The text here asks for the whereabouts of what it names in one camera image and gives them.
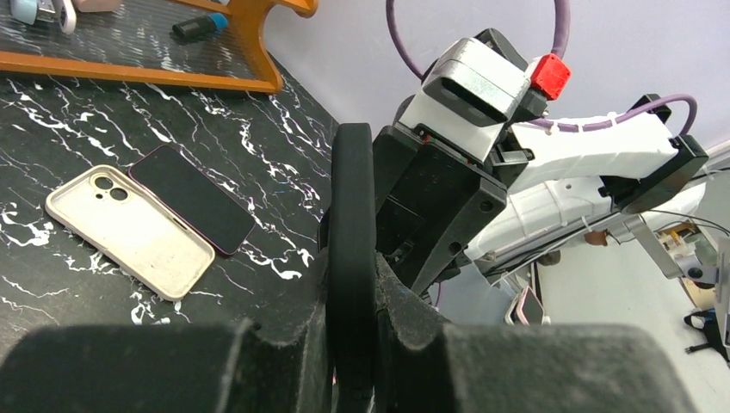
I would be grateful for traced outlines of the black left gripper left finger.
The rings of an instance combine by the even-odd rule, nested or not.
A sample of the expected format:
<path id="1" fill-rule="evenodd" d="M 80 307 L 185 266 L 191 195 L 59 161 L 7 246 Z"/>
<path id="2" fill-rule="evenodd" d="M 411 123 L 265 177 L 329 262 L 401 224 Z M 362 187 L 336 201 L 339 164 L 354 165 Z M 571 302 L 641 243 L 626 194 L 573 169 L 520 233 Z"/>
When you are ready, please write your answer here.
<path id="1" fill-rule="evenodd" d="M 1 366 L 1 409 L 326 412 L 326 263 L 319 253 L 276 301 L 270 320 L 32 331 Z"/>

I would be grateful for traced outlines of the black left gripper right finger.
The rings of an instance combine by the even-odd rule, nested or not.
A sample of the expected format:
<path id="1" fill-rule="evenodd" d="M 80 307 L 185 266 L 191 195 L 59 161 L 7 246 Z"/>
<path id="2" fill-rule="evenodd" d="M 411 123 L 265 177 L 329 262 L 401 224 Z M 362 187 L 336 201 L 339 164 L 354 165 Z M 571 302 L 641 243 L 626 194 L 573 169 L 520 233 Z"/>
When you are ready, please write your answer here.
<path id="1" fill-rule="evenodd" d="M 378 257 L 379 412 L 693 412 L 665 351 L 628 325 L 463 325 Z"/>

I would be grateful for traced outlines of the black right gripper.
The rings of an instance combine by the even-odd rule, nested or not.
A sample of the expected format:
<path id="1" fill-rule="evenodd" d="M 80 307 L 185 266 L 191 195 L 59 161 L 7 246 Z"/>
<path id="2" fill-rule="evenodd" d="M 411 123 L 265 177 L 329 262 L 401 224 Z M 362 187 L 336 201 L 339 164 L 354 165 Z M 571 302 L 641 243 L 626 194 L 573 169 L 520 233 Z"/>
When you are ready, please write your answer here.
<path id="1" fill-rule="evenodd" d="M 386 126 L 375 138 L 376 249 L 422 293 L 506 206 L 506 186 L 437 139 Z"/>

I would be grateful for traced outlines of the phone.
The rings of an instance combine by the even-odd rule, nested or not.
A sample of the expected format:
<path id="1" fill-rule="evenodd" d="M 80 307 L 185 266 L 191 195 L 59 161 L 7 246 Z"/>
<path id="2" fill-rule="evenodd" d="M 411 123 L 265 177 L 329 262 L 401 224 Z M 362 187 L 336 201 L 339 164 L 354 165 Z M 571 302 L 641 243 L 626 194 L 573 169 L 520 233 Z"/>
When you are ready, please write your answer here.
<path id="1" fill-rule="evenodd" d="M 342 124 L 332 145 L 326 315 L 337 412 L 366 412 L 373 396 L 376 278 L 372 134 Z"/>

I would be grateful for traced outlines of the purple edged smartphone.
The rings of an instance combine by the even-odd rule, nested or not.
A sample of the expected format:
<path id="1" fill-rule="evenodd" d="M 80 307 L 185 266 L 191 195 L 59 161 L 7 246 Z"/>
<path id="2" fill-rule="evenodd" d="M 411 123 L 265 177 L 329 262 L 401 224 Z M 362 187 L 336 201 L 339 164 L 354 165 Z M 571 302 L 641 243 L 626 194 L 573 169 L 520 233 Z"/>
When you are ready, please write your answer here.
<path id="1" fill-rule="evenodd" d="M 239 202 L 169 145 L 142 157 L 128 175 L 222 255 L 234 255 L 255 225 Z"/>

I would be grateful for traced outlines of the beige pink phone case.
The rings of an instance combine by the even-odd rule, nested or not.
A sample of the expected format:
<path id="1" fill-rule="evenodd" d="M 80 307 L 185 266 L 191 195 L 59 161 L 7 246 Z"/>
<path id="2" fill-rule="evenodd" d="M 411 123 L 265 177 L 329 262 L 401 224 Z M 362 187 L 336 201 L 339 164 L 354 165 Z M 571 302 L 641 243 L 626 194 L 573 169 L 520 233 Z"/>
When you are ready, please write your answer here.
<path id="1" fill-rule="evenodd" d="M 213 263 L 213 247 L 154 195 L 100 164 L 53 190 L 47 213 L 162 299 L 182 299 Z"/>

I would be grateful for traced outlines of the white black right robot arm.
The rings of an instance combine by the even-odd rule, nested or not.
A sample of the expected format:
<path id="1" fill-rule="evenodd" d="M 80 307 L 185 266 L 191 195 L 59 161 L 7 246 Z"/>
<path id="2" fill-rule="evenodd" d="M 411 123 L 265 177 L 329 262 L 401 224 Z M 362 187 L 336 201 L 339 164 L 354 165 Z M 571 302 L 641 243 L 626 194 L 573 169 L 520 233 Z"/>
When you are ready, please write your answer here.
<path id="1" fill-rule="evenodd" d="M 652 105 L 602 126 L 541 127 L 423 93 L 379 133 L 373 153 L 376 248 L 416 292 L 544 231 L 658 207 L 708 161 Z"/>

